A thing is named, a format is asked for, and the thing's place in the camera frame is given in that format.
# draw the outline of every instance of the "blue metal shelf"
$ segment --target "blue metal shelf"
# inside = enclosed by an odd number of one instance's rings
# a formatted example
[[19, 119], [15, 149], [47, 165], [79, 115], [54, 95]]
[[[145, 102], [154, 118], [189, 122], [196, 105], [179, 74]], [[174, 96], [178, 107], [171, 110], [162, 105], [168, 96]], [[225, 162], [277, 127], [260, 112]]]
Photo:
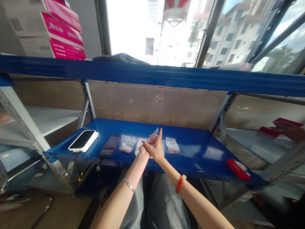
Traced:
[[[60, 144], [48, 150], [47, 154], [57, 159], [74, 160], [76, 153], [68, 151], [68, 147], [82, 131], [94, 129], [100, 134], [98, 139], [95, 140], [86, 152], [81, 153], [76, 160], [98, 164], [100, 162], [100, 149], [111, 135], [124, 134], [147, 138], [157, 127], [163, 127], [164, 139], [166, 136], [176, 138], [181, 149], [179, 155], [167, 154], [164, 142], [163, 145], [166, 152], [165, 158], [181, 174], [190, 177], [231, 181], [255, 186], [266, 184], [265, 181], [252, 172], [250, 172], [251, 181], [244, 181], [236, 177], [225, 162], [230, 158], [237, 161], [240, 160], [207, 130], [97, 118]], [[129, 154], [117, 150], [110, 158], [105, 158], [102, 164], [129, 168], [135, 159], [134, 150]], [[149, 159], [146, 169], [154, 172], [163, 172], [153, 159]]]
[[0, 56], [0, 73], [305, 97], [302, 75], [21, 56]]

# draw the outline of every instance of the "plastic bag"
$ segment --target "plastic bag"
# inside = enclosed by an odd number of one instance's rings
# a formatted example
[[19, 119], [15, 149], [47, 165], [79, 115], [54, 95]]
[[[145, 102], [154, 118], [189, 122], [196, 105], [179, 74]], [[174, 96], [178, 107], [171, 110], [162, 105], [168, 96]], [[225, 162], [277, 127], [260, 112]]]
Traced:
[[136, 137], [127, 136], [127, 135], [122, 135], [121, 141], [122, 141], [122, 144], [121, 144], [120, 150], [122, 150], [126, 153], [130, 153], [133, 150], [134, 145], [137, 143]]
[[153, 132], [153, 134], [146, 140], [146, 142], [150, 145], [153, 145], [157, 140], [157, 135], [159, 132], [159, 127]]
[[165, 144], [169, 154], [178, 154], [180, 152], [180, 147], [175, 138], [165, 137]]

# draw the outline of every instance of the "red and white box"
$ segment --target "red and white box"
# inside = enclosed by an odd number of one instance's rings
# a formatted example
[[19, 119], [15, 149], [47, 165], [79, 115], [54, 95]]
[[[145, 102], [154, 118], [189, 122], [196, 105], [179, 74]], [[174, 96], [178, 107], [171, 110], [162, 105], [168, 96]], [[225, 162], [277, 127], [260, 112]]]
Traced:
[[[275, 123], [275, 122], [287, 123], [287, 124], [291, 124], [292, 126], [295, 126], [295, 127], [303, 127], [304, 126], [304, 124], [302, 124], [302, 123], [294, 122], [294, 121], [291, 121], [291, 120], [288, 120], [288, 119], [283, 119], [283, 118], [275, 119], [273, 121], [273, 123]], [[259, 129], [259, 131], [268, 135], [268, 136], [270, 136], [270, 137], [272, 137], [272, 138], [275, 138], [275, 139], [290, 140], [288, 137], [283, 135], [281, 132], [271, 129], [271, 127], [261, 127]]]
[[6, 14], [18, 37], [50, 37], [84, 49], [81, 33], [49, 14], [41, 11]]
[[85, 51], [52, 38], [20, 38], [27, 56], [58, 59], [86, 59]]
[[1, 3], [6, 12], [27, 11], [26, 21], [29, 26], [37, 23], [37, 21], [33, 21], [32, 13], [36, 12], [35, 14], [37, 14], [37, 12], [42, 11], [56, 17], [75, 30], [82, 31], [78, 15], [60, 0], [1, 0]]

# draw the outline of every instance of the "hand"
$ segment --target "hand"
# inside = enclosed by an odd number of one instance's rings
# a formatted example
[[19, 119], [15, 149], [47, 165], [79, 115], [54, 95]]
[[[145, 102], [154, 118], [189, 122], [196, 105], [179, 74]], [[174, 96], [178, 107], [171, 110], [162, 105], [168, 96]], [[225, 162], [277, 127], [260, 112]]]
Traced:
[[150, 156], [151, 156], [150, 153], [146, 150], [146, 148], [143, 145], [140, 146], [138, 155], [145, 156], [148, 158], [150, 158]]
[[305, 130], [301, 127], [296, 127], [290, 123], [283, 122], [274, 122], [276, 127], [272, 127], [273, 130], [276, 130], [283, 135], [290, 138], [292, 141], [299, 143], [302, 140], [305, 140]]
[[163, 159], [163, 151], [162, 151], [162, 128], [160, 129], [159, 135], [157, 136], [157, 140], [153, 145], [148, 144], [145, 141], [142, 141], [146, 150], [150, 153], [152, 158], [159, 164]]

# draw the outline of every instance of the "gray pants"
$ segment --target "gray pants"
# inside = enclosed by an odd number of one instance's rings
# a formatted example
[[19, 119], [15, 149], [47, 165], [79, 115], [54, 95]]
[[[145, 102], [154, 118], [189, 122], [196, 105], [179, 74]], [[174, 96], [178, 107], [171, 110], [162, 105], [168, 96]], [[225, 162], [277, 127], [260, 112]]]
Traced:
[[[123, 179], [126, 172], [127, 170], [122, 172], [119, 181]], [[143, 177], [141, 177], [120, 228], [140, 229], [143, 210]], [[152, 184], [147, 209], [147, 228], [191, 228], [182, 198], [175, 192], [175, 187], [166, 174], [156, 174]]]

